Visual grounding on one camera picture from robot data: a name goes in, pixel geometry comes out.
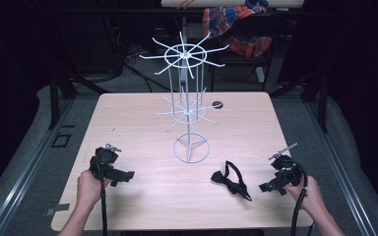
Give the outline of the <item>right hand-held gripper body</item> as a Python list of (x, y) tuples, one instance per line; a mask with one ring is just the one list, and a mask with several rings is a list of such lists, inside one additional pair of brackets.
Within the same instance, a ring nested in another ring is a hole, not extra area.
[(269, 183), (271, 188), (283, 188), (287, 184), (297, 186), (300, 183), (301, 167), (290, 156), (285, 154), (286, 151), (295, 146), (296, 144), (285, 147), (270, 157), (272, 166), (277, 170), (275, 178)]

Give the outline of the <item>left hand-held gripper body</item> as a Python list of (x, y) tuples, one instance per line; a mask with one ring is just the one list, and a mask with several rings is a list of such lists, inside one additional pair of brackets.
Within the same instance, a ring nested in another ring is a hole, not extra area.
[(115, 169), (113, 166), (118, 157), (118, 151), (119, 148), (111, 144), (106, 144), (105, 147), (98, 147), (95, 150), (94, 156), (90, 161), (90, 171), (96, 179), (110, 179), (111, 181), (124, 182), (120, 180), (121, 170)]

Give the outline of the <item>person's left hand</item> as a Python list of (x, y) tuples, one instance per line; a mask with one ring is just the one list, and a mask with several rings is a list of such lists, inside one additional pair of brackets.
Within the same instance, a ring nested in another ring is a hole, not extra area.
[(100, 199), (101, 190), (111, 182), (110, 179), (99, 181), (90, 170), (83, 171), (78, 177), (77, 205), (93, 207)]

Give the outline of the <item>person's right hand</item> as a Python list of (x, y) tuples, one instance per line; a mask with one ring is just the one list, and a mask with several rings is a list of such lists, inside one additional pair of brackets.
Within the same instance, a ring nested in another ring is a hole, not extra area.
[(296, 200), (299, 200), (299, 196), (302, 190), (305, 190), (305, 197), (302, 200), (301, 207), (312, 217), (321, 215), (326, 211), (325, 203), (319, 188), (317, 181), (312, 177), (307, 177), (307, 187), (304, 187), (304, 178), (301, 178), (300, 183), (297, 186), (288, 184), (284, 189)]

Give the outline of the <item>black bow tie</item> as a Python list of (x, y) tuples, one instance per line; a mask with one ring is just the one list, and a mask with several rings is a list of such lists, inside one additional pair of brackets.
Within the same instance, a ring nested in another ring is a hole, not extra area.
[[(238, 177), (238, 182), (235, 183), (231, 181), (228, 178), (229, 175), (229, 168), (232, 168), (235, 171), (235, 174)], [(251, 202), (252, 198), (250, 197), (248, 193), (248, 188), (246, 184), (243, 181), (242, 175), (239, 171), (239, 169), (230, 161), (225, 162), (225, 169), (224, 173), (221, 173), (220, 171), (216, 171), (212, 177), (211, 180), (213, 182), (219, 183), (219, 184), (224, 184), (228, 188), (228, 190), (233, 194), (233, 195), (240, 195), (243, 199)]]

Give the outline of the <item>black tape strip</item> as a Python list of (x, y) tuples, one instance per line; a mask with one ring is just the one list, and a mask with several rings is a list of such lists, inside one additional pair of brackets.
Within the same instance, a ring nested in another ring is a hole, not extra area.
[(45, 216), (52, 216), (52, 215), (54, 215), (54, 214), (55, 214), (56, 212), (58, 212), (58, 211), (65, 211), (65, 210), (68, 210), (69, 207), (70, 207), (69, 204), (61, 204), (61, 205), (56, 205), (56, 206), (54, 206), (54, 207), (49, 207), (49, 208), (45, 211), (44, 215), (45, 215)]

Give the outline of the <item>black metal stand leg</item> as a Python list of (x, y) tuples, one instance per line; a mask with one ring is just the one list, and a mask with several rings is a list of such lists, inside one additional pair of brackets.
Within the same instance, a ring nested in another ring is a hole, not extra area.
[(60, 119), (59, 93), (62, 93), (67, 99), (75, 99), (78, 95), (77, 90), (73, 86), (73, 82), (77, 82), (98, 94), (107, 93), (107, 90), (88, 81), (79, 74), (75, 74), (68, 70), (58, 70), (53, 73), (50, 81), (50, 106), (51, 120), (48, 127), (53, 129)]
[(311, 102), (316, 98), (316, 95), (319, 95), (317, 122), (322, 131), (327, 133), (326, 114), (328, 103), (328, 77), (324, 73), (311, 72), (305, 77), (289, 82), (284, 87), (271, 92), (270, 97), (279, 97), (302, 84), (305, 84), (305, 89), (301, 94), (301, 99), (304, 102)]

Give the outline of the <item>plaid cloth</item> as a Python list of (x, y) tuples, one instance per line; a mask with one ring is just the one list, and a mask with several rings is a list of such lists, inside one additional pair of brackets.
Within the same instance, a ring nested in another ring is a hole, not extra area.
[(272, 39), (269, 36), (224, 36), (234, 24), (254, 14), (266, 13), (267, 0), (245, 0), (242, 6), (207, 8), (203, 14), (203, 34), (209, 38), (222, 36), (222, 44), (228, 50), (245, 58), (259, 57), (270, 50)]

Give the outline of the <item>aluminium floor rail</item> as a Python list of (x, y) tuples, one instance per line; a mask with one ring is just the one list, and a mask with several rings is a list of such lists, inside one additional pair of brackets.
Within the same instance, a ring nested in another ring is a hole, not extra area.
[(362, 204), (362, 201), (357, 194), (355, 188), (352, 186), (350, 179), (346, 173), (343, 163), (340, 160), (337, 150), (328, 133), (325, 133), (320, 127), (317, 117), (316, 108), (310, 104), (304, 104), (308, 115), (315, 126), (319, 137), (322, 139), (325, 150), (328, 153), (328, 162), (334, 175), (336, 176), (337, 183), (339, 184), (343, 195), (346, 199), (348, 208), (350, 209), (354, 221), (362, 236), (378, 236), (368, 214)]
[(59, 120), (52, 129), (48, 129), (51, 121), (50, 104), (46, 100), (40, 103), (29, 130), (0, 176), (0, 234), (6, 230), (31, 188), (45, 153), (50, 149), (50, 143), (56, 138), (57, 131), (74, 104), (73, 99), (62, 101)]

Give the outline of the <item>black metal chair frame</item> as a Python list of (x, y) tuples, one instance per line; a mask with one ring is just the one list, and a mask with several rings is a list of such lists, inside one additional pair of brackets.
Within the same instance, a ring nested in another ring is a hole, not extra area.
[(244, 56), (229, 51), (228, 46), (222, 44), (223, 37), (218, 36), (210, 38), (210, 40), (216, 46), (224, 47), (224, 52), (218, 53), (214, 56), (214, 59), (233, 69), (246, 69), (247, 67), (251, 67), (252, 73), (255, 73), (257, 68), (262, 68), (264, 70), (262, 89), (264, 89), (270, 72), (270, 66), (273, 61), (275, 42), (279, 39), (283, 29), (284, 21), (269, 13), (254, 14), (248, 18), (242, 19), (236, 22), (234, 26), (224, 34), (224, 36), (269, 36), (272, 39), (270, 50), (259, 57), (245, 58)]

